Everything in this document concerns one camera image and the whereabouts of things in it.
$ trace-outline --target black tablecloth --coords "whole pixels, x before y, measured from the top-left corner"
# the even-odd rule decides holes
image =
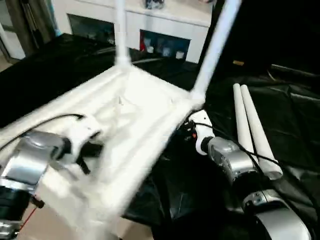
[[[115,50],[105,43],[64,34],[38,53],[0,73],[5,111],[0,126],[15,121],[71,90],[114,64]],[[158,56],[131,50],[132,61]],[[197,65],[161,58],[137,63],[143,70],[190,90]],[[212,123],[237,137],[233,84],[247,84],[276,159],[288,167],[320,203],[320,95],[307,85],[273,81],[259,72],[239,66],[215,74],[209,86],[205,110]],[[277,182],[298,207],[301,216],[316,228],[316,214],[309,199],[287,175]],[[218,239],[249,238],[244,217],[226,210],[228,184],[213,162],[196,153],[178,130],[144,181],[125,217],[154,227],[155,235],[170,234]]]

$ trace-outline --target white cylinder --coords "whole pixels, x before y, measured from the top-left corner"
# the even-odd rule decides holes
[[[262,127],[254,102],[246,85],[241,86],[241,93],[256,152],[261,156],[278,162],[275,160],[275,157],[271,151],[265,131]],[[278,179],[283,175],[281,168],[271,161],[259,157],[259,165],[264,174],[267,175],[271,180]]]
[[[130,63],[128,49],[126,45],[126,11],[125,0],[115,1],[116,21],[115,21],[115,47],[116,64],[126,66]]]
[[[224,49],[231,27],[240,8],[241,0],[226,0],[207,49],[200,72],[191,91],[193,99],[205,99],[210,80]]]
[[[233,97],[238,142],[244,147],[244,149],[253,153],[254,145],[252,143],[245,105],[242,98],[240,85],[238,83],[233,85]],[[258,159],[255,156],[253,156],[253,158],[256,163],[259,164]]]

